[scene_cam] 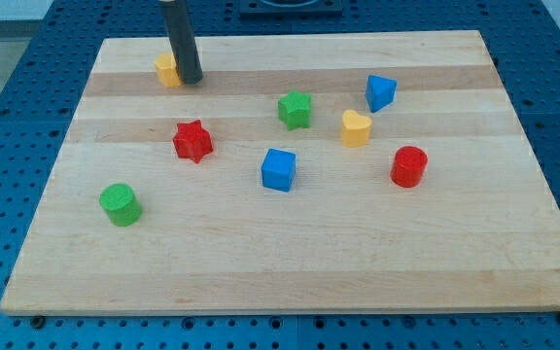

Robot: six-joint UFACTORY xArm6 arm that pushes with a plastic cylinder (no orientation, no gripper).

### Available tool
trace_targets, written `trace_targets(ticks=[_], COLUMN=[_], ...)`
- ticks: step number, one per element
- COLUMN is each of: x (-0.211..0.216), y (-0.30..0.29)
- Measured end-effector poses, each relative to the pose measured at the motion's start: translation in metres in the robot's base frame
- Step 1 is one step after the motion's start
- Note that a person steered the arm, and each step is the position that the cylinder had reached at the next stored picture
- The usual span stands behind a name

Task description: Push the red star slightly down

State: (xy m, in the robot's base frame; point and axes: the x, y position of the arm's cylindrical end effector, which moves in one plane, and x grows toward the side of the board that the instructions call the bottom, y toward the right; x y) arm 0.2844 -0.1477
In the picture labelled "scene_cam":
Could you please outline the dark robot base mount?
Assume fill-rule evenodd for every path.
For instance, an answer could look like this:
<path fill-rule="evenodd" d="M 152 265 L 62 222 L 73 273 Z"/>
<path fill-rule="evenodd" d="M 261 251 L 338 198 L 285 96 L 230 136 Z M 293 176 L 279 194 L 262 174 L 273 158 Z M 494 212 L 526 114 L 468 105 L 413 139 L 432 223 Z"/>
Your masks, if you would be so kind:
<path fill-rule="evenodd" d="M 342 0 L 239 0 L 241 18 L 332 15 L 343 13 Z"/>

